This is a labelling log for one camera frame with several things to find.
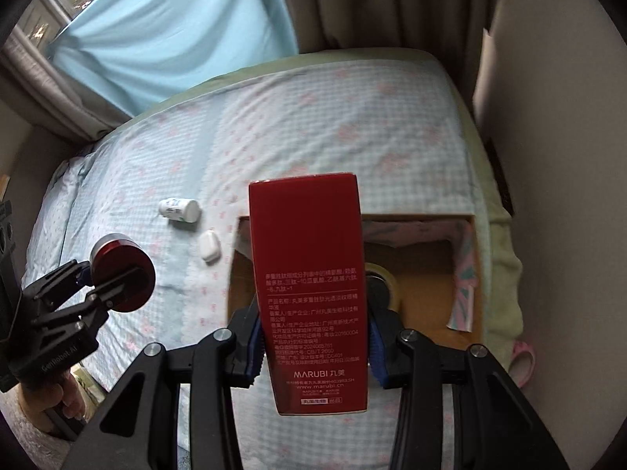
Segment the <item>cardboard box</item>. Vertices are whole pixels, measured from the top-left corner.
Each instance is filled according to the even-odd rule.
[[[475,232],[471,215],[421,215],[421,214],[363,214],[363,221],[407,222],[461,220],[469,223]],[[250,251],[250,221],[240,218],[237,230],[236,251],[231,265],[228,292],[229,317],[236,309],[246,307],[255,295],[252,253]],[[477,275],[480,267],[475,243]],[[455,297],[453,274],[453,246],[446,240],[390,248],[382,244],[364,243],[367,262],[381,265],[395,277],[400,289],[400,316],[405,327],[414,328],[430,337],[438,345],[465,350],[482,339],[482,285],[478,281],[473,296],[473,322],[470,332],[446,327]]]
[[[368,405],[368,309],[357,179],[249,187],[255,286],[281,415]]]

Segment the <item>pink slipper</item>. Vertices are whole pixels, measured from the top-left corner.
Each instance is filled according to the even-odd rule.
[[[531,345],[523,341],[516,341],[513,344],[512,363],[510,364],[508,373],[512,377],[513,382],[521,389],[523,388],[534,373],[535,367],[535,351]]]

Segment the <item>blue curtain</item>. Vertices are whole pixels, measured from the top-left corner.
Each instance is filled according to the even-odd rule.
[[[297,53],[284,0],[94,0],[48,49],[55,67],[133,116]]]

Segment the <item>bedsheet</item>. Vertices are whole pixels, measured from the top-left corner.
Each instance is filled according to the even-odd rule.
[[[309,65],[199,91],[62,164],[34,228],[24,284],[68,259],[87,258],[112,231],[131,236],[156,265],[152,300],[136,313],[114,313],[100,332],[101,350],[86,361],[106,387],[147,342],[190,344],[226,323],[233,229],[247,212],[250,180],[348,170],[357,174],[365,212],[476,213],[482,259],[490,262],[486,208],[456,95],[433,59]],[[197,227],[158,216],[158,201],[173,195],[201,202]],[[209,228],[226,251],[214,266],[196,247],[196,235]],[[484,275],[489,270],[484,265]],[[251,390],[234,391],[246,467],[385,466],[398,396],[373,384],[370,397],[361,416],[275,419],[264,371]],[[184,392],[182,446],[186,400]]]

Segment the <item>human hand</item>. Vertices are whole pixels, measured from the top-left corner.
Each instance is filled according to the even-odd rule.
[[[59,403],[63,404],[63,414],[68,419],[81,419],[85,414],[85,401],[80,393],[80,386],[69,371],[35,390],[23,387],[21,383],[18,387],[18,402],[26,419],[41,431],[50,433],[54,430],[54,424],[45,414],[45,410]]]

